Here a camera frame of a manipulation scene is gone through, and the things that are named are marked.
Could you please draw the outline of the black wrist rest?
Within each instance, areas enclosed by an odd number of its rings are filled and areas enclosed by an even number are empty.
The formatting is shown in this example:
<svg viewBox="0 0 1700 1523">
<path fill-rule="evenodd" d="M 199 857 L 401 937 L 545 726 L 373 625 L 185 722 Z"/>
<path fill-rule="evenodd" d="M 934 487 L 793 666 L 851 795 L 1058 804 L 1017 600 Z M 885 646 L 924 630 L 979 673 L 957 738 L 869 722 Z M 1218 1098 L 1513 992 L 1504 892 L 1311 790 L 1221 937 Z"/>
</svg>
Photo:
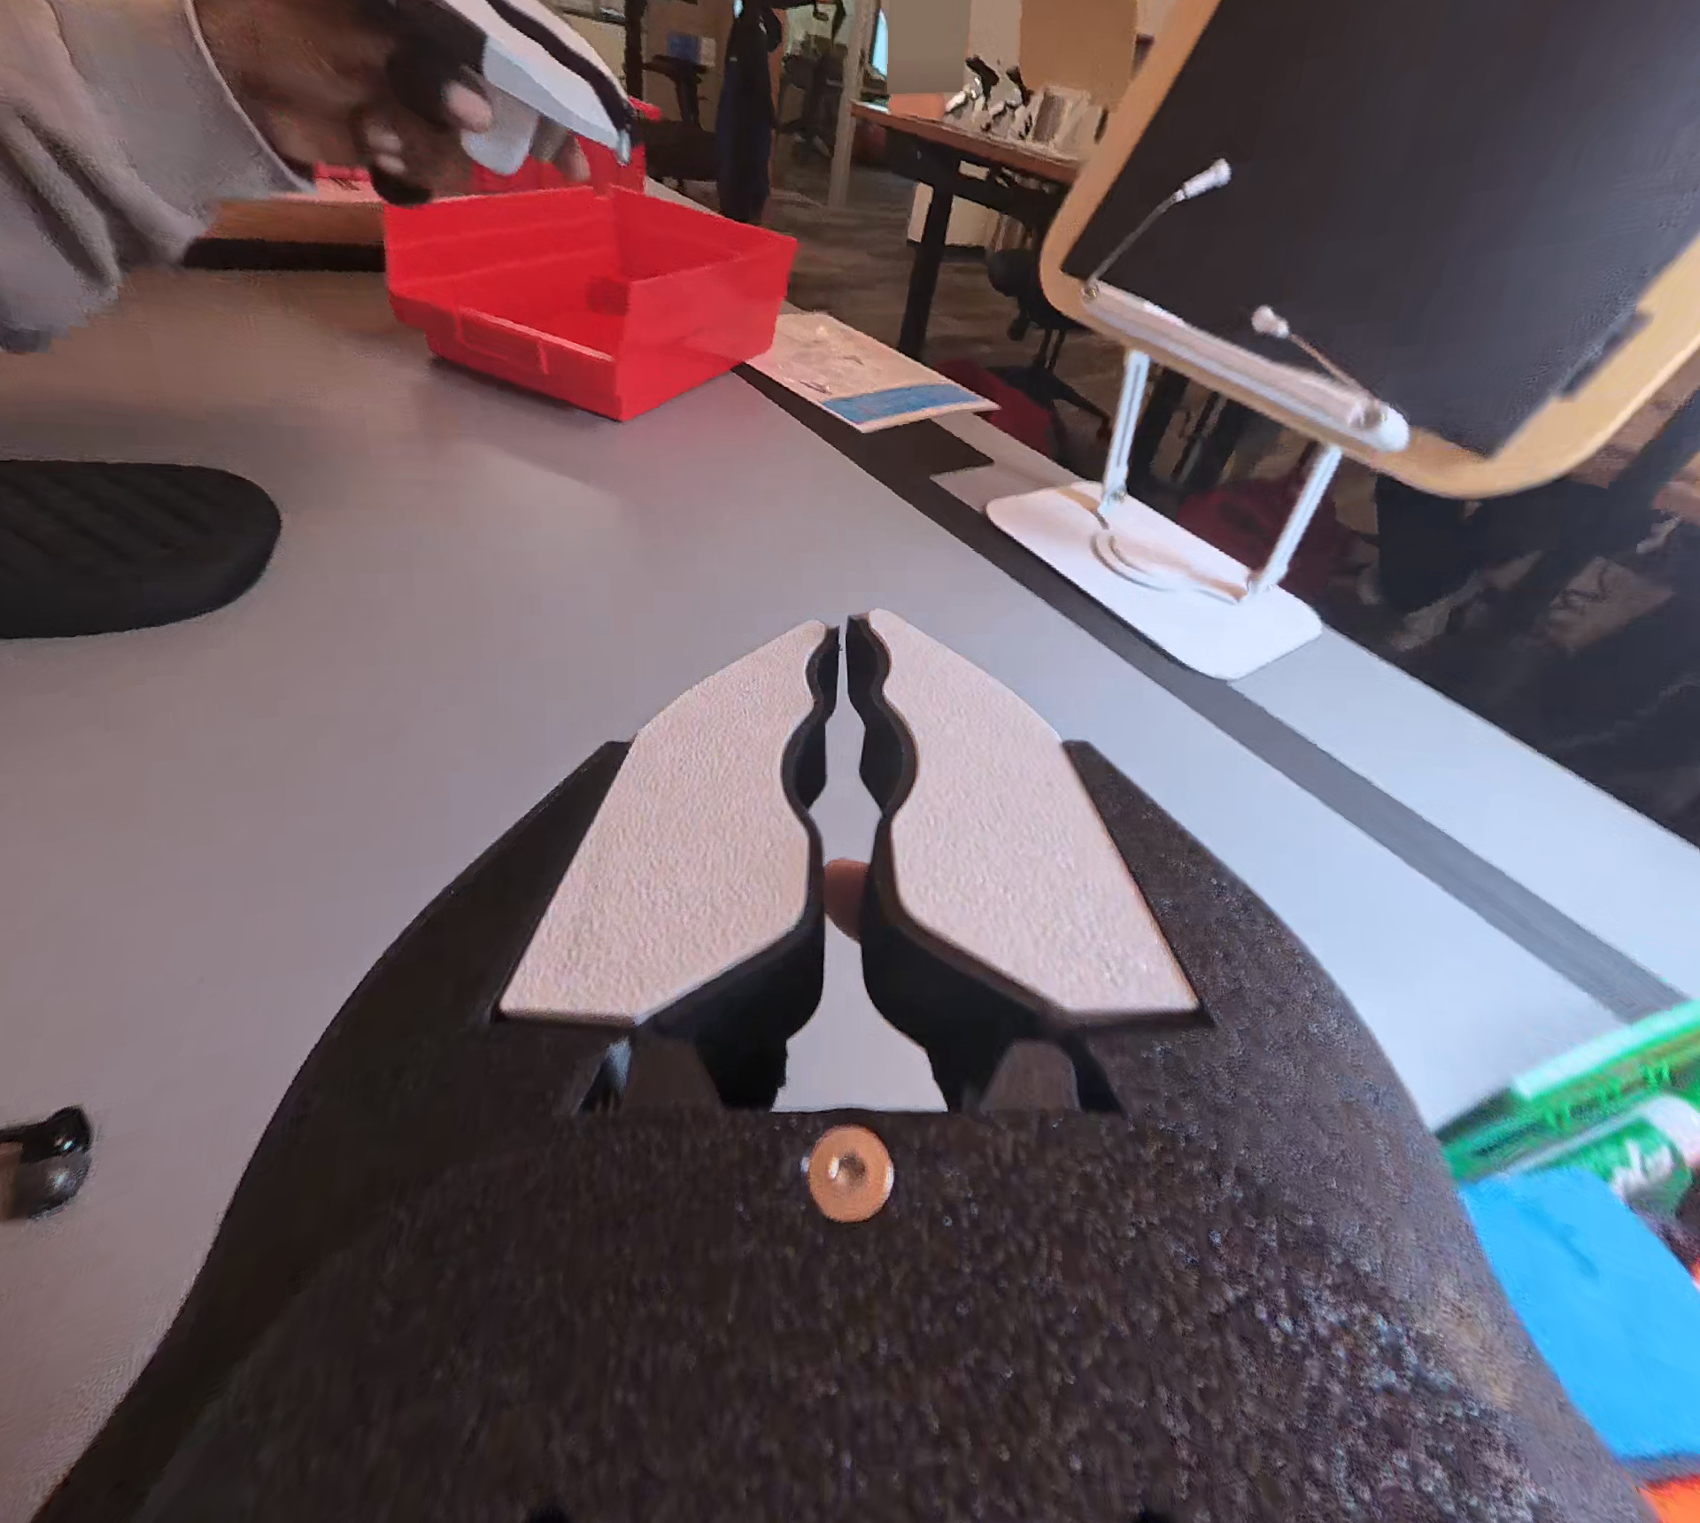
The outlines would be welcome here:
<svg viewBox="0 0 1700 1523">
<path fill-rule="evenodd" d="M 242 598 L 283 517 L 229 471 L 1 462 L 1 639 L 75 639 L 196 620 Z"/>
</svg>

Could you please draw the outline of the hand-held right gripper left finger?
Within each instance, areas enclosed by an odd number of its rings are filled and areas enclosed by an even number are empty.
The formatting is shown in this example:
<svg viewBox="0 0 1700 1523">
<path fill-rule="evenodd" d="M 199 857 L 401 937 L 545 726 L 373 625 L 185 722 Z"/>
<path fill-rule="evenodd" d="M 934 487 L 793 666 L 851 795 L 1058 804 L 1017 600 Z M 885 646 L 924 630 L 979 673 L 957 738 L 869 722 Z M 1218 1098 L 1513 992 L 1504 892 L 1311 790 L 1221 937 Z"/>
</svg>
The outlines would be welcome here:
<svg viewBox="0 0 1700 1523">
<path fill-rule="evenodd" d="M 824 730 L 839 629 L 807 620 L 688 685 L 623 749 L 500 1016 L 688 1045 L 768 1110 L 823 992 Z"/>
</svg>

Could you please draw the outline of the person's left hand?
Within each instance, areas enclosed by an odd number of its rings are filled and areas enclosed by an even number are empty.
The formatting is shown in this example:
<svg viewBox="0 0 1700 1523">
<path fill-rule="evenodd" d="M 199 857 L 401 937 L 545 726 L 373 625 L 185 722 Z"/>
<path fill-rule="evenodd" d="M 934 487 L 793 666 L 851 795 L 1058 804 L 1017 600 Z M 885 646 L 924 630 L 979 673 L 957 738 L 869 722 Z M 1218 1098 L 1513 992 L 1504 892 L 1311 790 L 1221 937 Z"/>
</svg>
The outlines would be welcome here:
<svg viewBox="0 0 1700 1523">
<path fill-rule="evenodd" d="M 470 71 L 401 88 L 396 39 L 357 0 L 189 0 L 203 46 L 229 96 L 268 149 L 302 177 L 318 166 L 362 168 L 375 189 L 470 195 L 461 145 L 493 124 Z"/>
</svg>

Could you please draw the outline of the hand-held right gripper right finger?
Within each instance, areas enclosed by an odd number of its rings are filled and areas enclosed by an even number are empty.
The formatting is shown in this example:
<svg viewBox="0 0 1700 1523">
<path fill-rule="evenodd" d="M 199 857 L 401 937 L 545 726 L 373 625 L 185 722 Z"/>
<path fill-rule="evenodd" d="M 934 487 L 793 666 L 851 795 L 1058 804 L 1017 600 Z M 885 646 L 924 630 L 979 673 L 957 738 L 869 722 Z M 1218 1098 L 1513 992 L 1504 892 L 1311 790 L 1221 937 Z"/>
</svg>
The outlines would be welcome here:
<svg viewBox="0 0 1700 1523">
<path fill-rule="evenodd" d="M 1099 1031 L 1200 997 L 1065 740 L 1025 698 L 874 607 L 846 625 L 878 809 L 860 976 L 950 1110 L 1117 1110 Z"/>
</svg>

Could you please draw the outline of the blue black foam block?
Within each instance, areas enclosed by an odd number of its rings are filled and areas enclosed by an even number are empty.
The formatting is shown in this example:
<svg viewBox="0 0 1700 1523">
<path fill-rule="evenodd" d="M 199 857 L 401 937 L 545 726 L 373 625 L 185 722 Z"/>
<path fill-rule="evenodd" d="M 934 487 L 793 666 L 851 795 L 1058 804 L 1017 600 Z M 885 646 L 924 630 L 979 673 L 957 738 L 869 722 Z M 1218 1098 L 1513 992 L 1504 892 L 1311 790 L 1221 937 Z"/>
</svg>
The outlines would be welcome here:
<svg viewBox="0 0 1700 1523">
<path fill-rule="evenodd" d="M 1457 1190 L 1540 1360 L 1630 1468 L 1694 1470 L 1697 1289 L 1646 1218 L 1582 1169 Z"/>
</svg>

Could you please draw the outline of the person's left forearm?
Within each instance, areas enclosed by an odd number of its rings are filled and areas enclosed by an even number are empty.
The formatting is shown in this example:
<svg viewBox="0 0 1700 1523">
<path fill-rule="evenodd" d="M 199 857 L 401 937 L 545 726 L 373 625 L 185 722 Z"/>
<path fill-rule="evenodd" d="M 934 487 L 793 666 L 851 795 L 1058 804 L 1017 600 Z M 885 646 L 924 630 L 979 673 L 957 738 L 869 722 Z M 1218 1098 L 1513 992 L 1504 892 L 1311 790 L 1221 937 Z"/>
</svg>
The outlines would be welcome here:
<svg viewBox="0 0 1700 1523">
<path fill-rule="evenodd" d="M 1 0 L 1 349 L 42 352 L 175 266 L 226 202 L 299 195 L 190 0 Z"/>
</svg>

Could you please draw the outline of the green plastic bin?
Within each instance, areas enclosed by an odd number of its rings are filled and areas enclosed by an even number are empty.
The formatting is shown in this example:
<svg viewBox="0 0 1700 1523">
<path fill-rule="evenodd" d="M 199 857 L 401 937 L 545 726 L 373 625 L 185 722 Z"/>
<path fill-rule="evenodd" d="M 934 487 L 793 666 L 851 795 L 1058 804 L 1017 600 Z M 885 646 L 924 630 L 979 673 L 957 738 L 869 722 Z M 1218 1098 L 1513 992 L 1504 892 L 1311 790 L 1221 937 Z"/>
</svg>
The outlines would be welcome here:
<svg viewBox="0 0 1700 1523">
<path fill-rule="evenodd" d="M 1435 1140 L 1458 1185 L 1577 1170 L 1646 1215 L 1676 1217 L 1697 1178 L 1697 1002 L 1526 1070 Z"/>
</svg>

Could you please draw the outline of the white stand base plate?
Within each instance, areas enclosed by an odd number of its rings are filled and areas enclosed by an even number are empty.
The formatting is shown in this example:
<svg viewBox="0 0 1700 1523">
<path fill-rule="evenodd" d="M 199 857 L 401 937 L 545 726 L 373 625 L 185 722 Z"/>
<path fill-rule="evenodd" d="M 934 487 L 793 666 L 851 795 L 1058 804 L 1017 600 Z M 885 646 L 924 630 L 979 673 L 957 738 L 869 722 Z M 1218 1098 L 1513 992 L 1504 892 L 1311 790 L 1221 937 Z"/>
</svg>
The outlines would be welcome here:
<svg viewBox="0 0 1700 1523">
<path fill-rule="evenodd" d="M 1172 519 L 1074 480 L 986 503 L 991 526 L 1172 660 L 1235 683 L 1322 636 L 1285 588 L 1249 591 L 1251 572 Z"/>
</svg>

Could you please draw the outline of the white blue paper box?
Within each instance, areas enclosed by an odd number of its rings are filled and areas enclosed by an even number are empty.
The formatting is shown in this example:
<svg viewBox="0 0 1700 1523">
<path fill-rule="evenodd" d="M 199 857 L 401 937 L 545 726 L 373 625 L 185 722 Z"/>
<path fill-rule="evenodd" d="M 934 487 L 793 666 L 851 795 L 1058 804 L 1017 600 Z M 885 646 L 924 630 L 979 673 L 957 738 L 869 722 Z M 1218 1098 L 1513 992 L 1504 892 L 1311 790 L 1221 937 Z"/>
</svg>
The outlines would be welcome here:
<svg viewBox="0 0 1700 1523">
<path fill-rule="evenodd" d="M 998 413 L 994 400 L 817 310 L 785 310 L 748 366 L 858 434 Z"/>
</svg>

